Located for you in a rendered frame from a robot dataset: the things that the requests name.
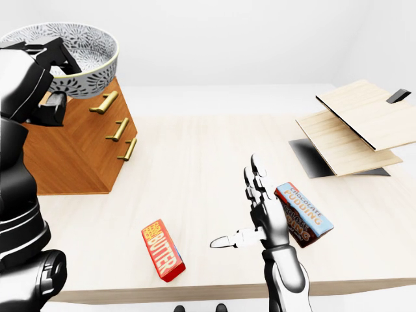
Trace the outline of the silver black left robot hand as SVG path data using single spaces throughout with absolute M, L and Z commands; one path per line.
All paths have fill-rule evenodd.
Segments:
M 0 42 L 0 115 L 18 123 L 62 127 L 65 91 L 53 92 L 45 104 L 40 103 L 53 82 L 53 66 L 67 75 L 81 73 L 59 36 Z

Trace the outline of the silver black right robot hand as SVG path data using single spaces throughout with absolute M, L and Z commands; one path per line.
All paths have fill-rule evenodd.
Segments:
M 250 216 L 254 228 L 240 229 L 210 243 L 211 248 L 242 248 L 261 242 L 264 248 L 289 244 L 288 226 L 280 201 L 274 194 L 267 170 L 257 154 L 250 158 L 251 167 L 244 169 L 246 197 L 251 202 Z

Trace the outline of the grey patterned bowl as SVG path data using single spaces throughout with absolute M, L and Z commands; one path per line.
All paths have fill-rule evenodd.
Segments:
M 111 34 L 91 25 L 72 22 L 48 22 L 16 29 L 0 42 L 32 42 L 41 37 L 59 36 L 75 59 L 81 73 L 66 75 L 59 67 L 50 70 L 54 79 L 49 92 L 63 91 L 77 99 L 101 94 L 116 75 L 120 46 Z

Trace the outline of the wooden cabinet drawer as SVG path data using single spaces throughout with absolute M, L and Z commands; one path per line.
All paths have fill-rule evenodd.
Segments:
M 94 161 L 122 161 L 137 130 L 121 91 L 87 105 L 77 129 L 83 151 Z
M 119 125 L 115 122 L 104 123 L 104 128 L 99 133 L 97 138 L 98 145 L 94 149 L 93 160 L 98 177 L 105 186 L 105 190 L 103 190 L 103 192 L 110 192 L 112 190 L 114 182 L 116 181 L 122 166 L 126 162 L 122 159 L 117 159 L 117 156 L 124 155 L 127 150 L 128 145 L 125 141 L 131 140 L 137 135 L 137 129 L 131 115 L 125 112 L 124 117 L 121 120 L 125 117 L 129 118 L 129 123 L 118 142 L 105 138 L 106 136 L 113 135 L 116 132 Z
M 107 98 L 104 94 L 110 94 L 116 91 L 118 96 L 111 103 L 110 107 L 104 114 L 90 111 L 90 108 L 98 108 Z M 91 129 L 93 125 L 105 124 L 121 120 L 125 113 L 125 104 L 123 94 L 120 89 L 117 78 L 115 77 L 111 83 L 98 96 L 88 99 L 71 99 L 68 103 L 64 126 L 72 129 L 85 127 Z

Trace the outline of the wooden cabinet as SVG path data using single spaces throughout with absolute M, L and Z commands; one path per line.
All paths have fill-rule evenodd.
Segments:
M 105 194 L 94 160 L 82 149 L 77 129 L 26 124 L 24 163 L 39 195 Z

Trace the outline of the chocolate pudding box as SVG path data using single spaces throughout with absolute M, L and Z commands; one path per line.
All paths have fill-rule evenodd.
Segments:
M 291 182 L 276 187 L 275 196 L 285 212 L 289 233 L 305 248 L 334 228 L 334 225 Z

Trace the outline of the pale wooden board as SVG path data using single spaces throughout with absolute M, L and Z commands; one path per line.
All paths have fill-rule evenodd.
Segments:
M 336 115 L 322 110 L 296 123 L 336 176 L 347 176 L 401 163 L 391 150 L 374 151 Z
M 405 99 L 389 103 L 390 97 L 366 80 L 316 96 L 375 151 L 416 143 L 416 106 Z

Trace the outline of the red butter box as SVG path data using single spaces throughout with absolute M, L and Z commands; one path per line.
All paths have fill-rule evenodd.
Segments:
M 161 280 L 171 282 L 185 271 L 185 263 L 161 219 L 146 226 L 141 233 Z

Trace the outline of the small black block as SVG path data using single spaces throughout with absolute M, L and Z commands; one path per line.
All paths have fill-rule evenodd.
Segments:
M 396 91 L 392 96 L 390 96 L 386 102 L 393 104 L 393 103 L 398 103 L 400 101 L 402 101 L 403 99 L 405 99 L 406 97 L 408 97 L 411 94 L 411 92 L 409 90 L 406 89 L 399 89 L 398 91 Z

